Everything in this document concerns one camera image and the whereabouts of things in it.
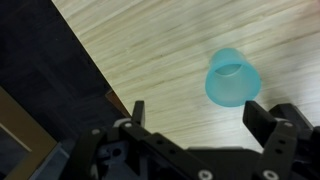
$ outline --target wooden table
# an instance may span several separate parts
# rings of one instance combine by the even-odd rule
[[[264,108],[291,102],[320,125],[320,4],[315,0],[54,0],[131,112],[146,102],[146,128],[182,147],[261,150],[243,107],[204,90],[218,49],[243,52],[262,78]]]

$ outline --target screw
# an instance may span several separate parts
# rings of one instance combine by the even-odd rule
[[[199,176],[200,180],[212,180],[213,179],[212,173],[206,169],[200,170],[198,173],[198,176]]]
[[[91,131],[91,133],[92,133],[93,135],[99,134],[99,133],[100,133],[100,129],[93,129],[93,130]]]
[[[267,180],[279,180],[278,174],[275,173],[274,171],[271,171],[271,170],[265,170],[265,171],[263,171],[263,176],[264,176]]]
[[[126,128],[129,128],[129,127],[132,127],[132,124],[131,124],[131,123],[126,123],[126,124],[124,124],[124,126],[125,126]]]
[[[292,127],[293,126],[293,124],[291,124],[289,122],[284,123],[284,125],[287,126],[287,127]]]

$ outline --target cyan cup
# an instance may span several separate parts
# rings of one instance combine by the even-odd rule
[[[241,52],[225,48],[213,55],[205,86],[213,102],[225,107],[236,107],[258,95],[261,80]]]

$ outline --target blue plastic cup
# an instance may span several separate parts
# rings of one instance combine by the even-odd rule
[[[206,78],[206,93],[218,105],[236,107],[254,99],[261,88],[258,72],[233,48],[216,52]]]

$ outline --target bolt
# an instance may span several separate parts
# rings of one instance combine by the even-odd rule
[[[287,127],[292,127],[293,126],[293,124],[291,124],[289,122],[284,123],[284,125],[287,126]]]
[[[263,176],[264,176],[267,180],[279,180],[278,174],[275,173],[274,171],[271,171],[271,170],[265,170],[265,171],[263,171]]]
[[[213,179],[212,173],[206,169],[200,170],[198,173],[198,176],[199,176],[200,180],[212,180]]]
[[[99,133],[100,133],[100,129],[93,129],[93,130],[91,131],[91,133],[92,133],[93,135],[99,134]]]
[[[126,128],[129,128],[129,127],[132,127],[132,124],[131,124],[131,123],[126,123],[126,124],[124,124],[124,126],[125,126]]]

